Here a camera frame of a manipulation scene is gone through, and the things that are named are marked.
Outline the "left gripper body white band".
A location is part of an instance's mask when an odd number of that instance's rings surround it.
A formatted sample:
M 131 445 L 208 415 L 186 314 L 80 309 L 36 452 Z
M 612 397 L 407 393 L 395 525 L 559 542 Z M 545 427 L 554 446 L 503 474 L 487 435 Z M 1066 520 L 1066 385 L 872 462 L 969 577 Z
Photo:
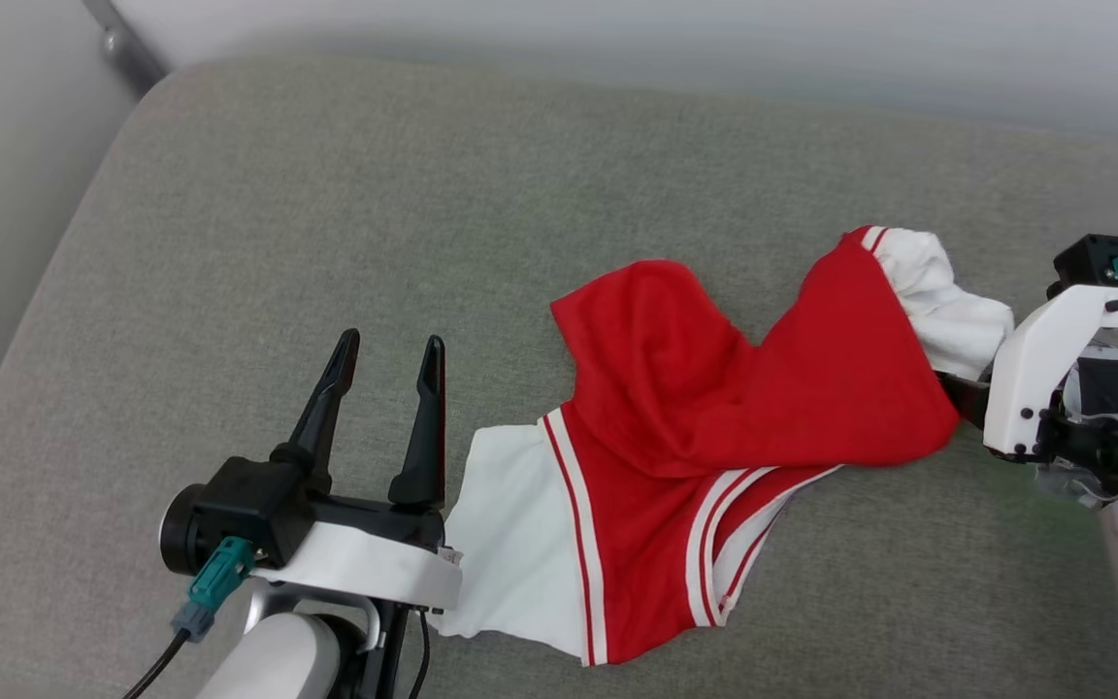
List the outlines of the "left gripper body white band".
M 359 499 L 312 495 L 315 522 L 287 565 L 256 568 L 268 583 L 452 610 L 462 572 L 444 548 L 443 513 Z

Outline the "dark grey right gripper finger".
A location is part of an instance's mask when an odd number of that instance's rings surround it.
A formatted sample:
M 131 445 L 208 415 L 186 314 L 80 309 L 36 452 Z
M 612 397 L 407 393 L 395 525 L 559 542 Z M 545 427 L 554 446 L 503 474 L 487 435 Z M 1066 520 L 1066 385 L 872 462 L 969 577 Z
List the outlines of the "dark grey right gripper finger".
M 991 384 L 957 375 L 937 375 L 937 380 L 961 421 L 967 421 L 976 429 L 984 429 Z

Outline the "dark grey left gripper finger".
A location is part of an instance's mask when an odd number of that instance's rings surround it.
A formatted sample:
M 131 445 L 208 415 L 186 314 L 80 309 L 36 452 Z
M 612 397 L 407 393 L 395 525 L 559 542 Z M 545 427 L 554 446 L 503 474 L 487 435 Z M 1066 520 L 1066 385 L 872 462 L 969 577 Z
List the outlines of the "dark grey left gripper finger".
M 306 488 L 332 487 L 330 450 L 337 434 L 339 407 L 353 385 L 359 346 L 360 333 L 356 328 L 349 328 L 339 336 L 337 348 L 330 353 L 291 438 L 271 452 L 274 463 L 299 466 L 305 475 Z
M 446 344 L 430 336 L 416 382 L 418 404 L 400 473 L 387 500 L 409 509 L 446 506 Z

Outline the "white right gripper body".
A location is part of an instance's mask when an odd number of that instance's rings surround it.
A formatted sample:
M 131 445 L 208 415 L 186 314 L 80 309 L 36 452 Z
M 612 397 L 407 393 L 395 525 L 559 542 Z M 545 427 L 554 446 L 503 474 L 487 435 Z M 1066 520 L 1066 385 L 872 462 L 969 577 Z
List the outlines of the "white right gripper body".
M 1073 284 L 1017 325 L 994 359 L 986 448 L 1008 460 L 1039 457 L 1041 410 L 1101 330 L 1118 330 L 1118 286 Z

